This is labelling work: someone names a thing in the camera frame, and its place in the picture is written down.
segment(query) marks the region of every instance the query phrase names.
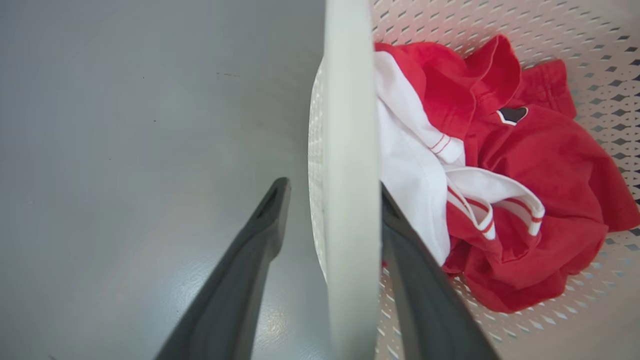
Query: pile of clothes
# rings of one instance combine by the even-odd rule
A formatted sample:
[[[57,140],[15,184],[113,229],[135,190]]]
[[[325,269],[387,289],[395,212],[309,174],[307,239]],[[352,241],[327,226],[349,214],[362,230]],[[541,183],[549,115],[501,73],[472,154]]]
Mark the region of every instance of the pile of clothes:
[[[376,44],[381,180],[448,274],[512,313],[560,296],[640,213],[574,118],[561,60],[522,71],[506,37],[462,59]]]

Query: red fabric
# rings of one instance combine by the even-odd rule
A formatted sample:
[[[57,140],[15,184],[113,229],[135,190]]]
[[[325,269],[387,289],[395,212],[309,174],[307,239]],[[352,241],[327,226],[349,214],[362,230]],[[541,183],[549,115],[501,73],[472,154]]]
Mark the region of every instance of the red fabric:
[[[640,224],[640,213],[612,159],[573,118],[575,106],[560,60],[521,72],[506,37],[467,59],[431,43],[387,51],[422,99],[429,121],[465,142],[467,166],[508,176],[545,205],[537,236],[494,207],[496,239],[487,240],[451,203],[451,254],[443,269],[464,273],[486,307],[510,313],[559,296],[568,275],[586,268],[607,231]],[[496,111],[526,107],[515,126]]]

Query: white fabric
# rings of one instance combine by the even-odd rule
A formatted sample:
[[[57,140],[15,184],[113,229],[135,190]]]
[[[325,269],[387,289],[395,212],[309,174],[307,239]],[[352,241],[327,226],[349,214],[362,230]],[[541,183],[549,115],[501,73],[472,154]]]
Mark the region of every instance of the white fabric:
[[[489,240],[495,239],[493,206],[520,217],[529,234],[536,235],[545,208],[535,194],[506,176],[464,166],[464,143],[431,125],[393,56],[377,52],[374,65],[380,179],[438,264],[451,251],[447,201]]]

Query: laundry basket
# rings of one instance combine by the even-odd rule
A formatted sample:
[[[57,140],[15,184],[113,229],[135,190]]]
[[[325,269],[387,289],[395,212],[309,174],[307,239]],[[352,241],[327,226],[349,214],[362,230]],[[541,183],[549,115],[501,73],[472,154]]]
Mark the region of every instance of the laundry basket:
[[[626,16],[625,7],[633,12]],[[556,58],[567,65],[575,119],[614,159],[640,198],[640,6],[563,0],[374,0],[375,42],[432,41],[465,56],[497,33],[523,69]],[[323,66],[312,91],[308,175],[312,226],[323,272]],[[478,303],[452,281],[504,359],[640,359],[640,229],[608,236],[591,266],[564,294],[513,314]],[[404,357],[388,272],[380,280],[377,359]]]

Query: glossy gray surface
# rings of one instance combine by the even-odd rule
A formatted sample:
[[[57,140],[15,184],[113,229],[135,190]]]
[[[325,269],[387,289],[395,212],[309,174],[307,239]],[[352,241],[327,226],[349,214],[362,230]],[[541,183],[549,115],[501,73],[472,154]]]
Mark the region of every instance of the glossy gray surface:
[[[254,358],[331,358],[307,190],[323,6],[0,1],[1,359],[153,358],[278,176]]]

